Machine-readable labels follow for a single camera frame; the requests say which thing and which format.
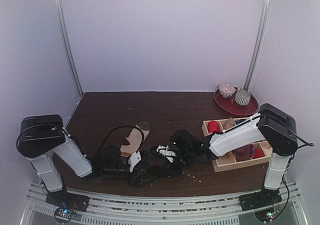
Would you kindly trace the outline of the black sock white stripes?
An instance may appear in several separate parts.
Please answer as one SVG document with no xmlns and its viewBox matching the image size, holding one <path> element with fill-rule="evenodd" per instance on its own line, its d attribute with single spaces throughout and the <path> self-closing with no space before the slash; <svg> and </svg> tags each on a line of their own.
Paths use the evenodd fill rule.
<svg viewBox="0 0 320 225">
<path fill-rule="evenodd" d="M 147 169 L 146 173 L 148 175 L 151 175 L 154 177 L 161 177 L 162 176 L 162 168 L 158 165 L 153 165 Z"/>
</svg>

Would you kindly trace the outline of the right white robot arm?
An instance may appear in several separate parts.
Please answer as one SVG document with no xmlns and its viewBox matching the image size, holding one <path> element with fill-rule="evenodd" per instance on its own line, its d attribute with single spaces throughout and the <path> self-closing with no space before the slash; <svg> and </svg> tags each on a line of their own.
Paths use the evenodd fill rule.
<svg viewBox="0 0 320 225">
<path fill-rule="evenodd" d="M 259 205 L 268 205 L 275 197 L 287 169 L 290 157 L 298 150 L 296 120 L 278 109 L 264 103 L 260 111 L 245 121 L 222 131 L 215 131 L 199 140 L 186 129 L 177 130 L 170 142 L 176 147 L 154 146 L 152 153 L 167 159 L 169 165 L 208 163 L 225 154 L 257 142 L 268 142 L 272 154 L 264 177 L 264 189 L 256 195 Z"/>
</svg>

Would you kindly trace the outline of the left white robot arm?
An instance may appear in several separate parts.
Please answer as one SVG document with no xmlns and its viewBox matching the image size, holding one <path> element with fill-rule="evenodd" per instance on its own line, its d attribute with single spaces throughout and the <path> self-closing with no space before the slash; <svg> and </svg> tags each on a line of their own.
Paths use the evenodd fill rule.
<svg viewBox="0 0 320 225">
<path fill-rule="evenodd" d="M 138 126 L 132 130 L 140 137 L 137 145 L 127 139 L 122 147 L 100 145 L 96 155 L 87 157 L 79 141 L 64 128 L 58 114 L 29 116 L 22 120 L 16 148 L 33 166 L 52 198 L 61 207 L 72 203 L 64 181 L 56 169 L 52 156 L 58 155 L 81 179 L 87 183 L 100 183 L 103 179 L 126 180 L 133 187 L 141 187 L 153 180 L 144 166 L 147 152 L 140 152 L 146 132 Z"/>
</svg>

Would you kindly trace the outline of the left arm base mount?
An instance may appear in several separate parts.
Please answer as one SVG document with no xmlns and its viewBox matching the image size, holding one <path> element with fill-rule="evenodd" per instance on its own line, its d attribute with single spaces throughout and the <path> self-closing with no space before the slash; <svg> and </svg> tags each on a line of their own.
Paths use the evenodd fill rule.
<svg viewBox="0 0 320 225">
<path fill-rule="evenodd" d="M 58 224 L 65 225 L 77 215 L 77 212 L 87 211 L 89 200 L 88 196 L 67 192 L 63 195 L 48 193 L 45 201 L 57 207 L 53 212 L 53 218 Z"/>
</svg>

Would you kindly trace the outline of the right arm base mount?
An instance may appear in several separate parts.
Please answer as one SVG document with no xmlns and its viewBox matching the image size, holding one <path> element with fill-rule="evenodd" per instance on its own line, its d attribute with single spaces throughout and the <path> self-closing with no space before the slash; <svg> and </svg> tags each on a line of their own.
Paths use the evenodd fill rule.
<svg viewBox="0 0 320 225">
<path fill-rule="evenodd" d="M 242 211 L 254 210 L 255 218 L 263 223 L 273 221 L 278 211 L 280 211 L 280 202 L 282 197 L 278 191 L 258 191 L 239 197 L 239 203 Z"/>
</svg>

